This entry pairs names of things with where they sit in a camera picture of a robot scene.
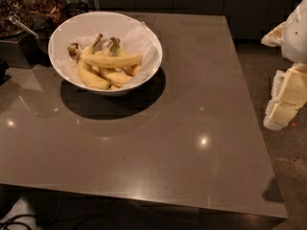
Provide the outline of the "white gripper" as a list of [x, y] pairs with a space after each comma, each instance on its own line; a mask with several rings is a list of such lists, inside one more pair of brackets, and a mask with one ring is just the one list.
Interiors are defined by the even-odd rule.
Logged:
[[281, 130], [307, 103], [307, 0], [302, 0], [282, 22], [261, 39], [263, 45], [281, 46], [282, 56], [294, 63], [286, 72], [277, 70], [272, 82], [264, 127]]

